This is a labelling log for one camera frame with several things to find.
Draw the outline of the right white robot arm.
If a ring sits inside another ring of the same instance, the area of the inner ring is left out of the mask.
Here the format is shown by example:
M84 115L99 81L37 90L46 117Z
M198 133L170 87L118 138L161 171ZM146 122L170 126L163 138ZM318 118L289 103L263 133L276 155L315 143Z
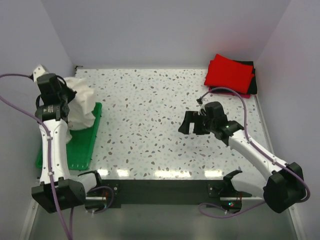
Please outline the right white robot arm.
M303 170L296 162L287 163L266 150L255 141L237 121L228 120L223 106L209 102L199 111L186 111L178 132L188 135L190 124L194 124L195 135L213 134L231 150L248 160L265 179L265 186L258 187L244 178L235 178L240 170L224 176L223 192L230 197L246 192L262 198L276 213L282 213L294 204L307 201L310 189L306 185Z

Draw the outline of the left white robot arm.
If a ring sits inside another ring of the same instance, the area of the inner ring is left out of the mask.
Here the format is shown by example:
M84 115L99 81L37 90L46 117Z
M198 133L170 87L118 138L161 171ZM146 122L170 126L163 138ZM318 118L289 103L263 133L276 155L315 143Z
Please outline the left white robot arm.
M55 213L84 205L87 193L99 196L104 184L96 170L73 179L68 168L68 104L77 92L54 73L44 73L37 77L36 83L40 90L35 117L39 120L42 139L42 168L39 186L31 189L31 195L48 213Z

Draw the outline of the white t shirt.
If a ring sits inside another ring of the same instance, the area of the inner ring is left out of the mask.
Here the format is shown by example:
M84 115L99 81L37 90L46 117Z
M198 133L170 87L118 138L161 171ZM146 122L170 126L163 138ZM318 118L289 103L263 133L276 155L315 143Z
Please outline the white t shirt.
M70 131L80 131L91 128L94 125L96 117L93 110L96 106L95 89L89 87L85 78L66 77L67 86L76 91L75 98L68 104L68 130L66 133L66 143L72 139Z

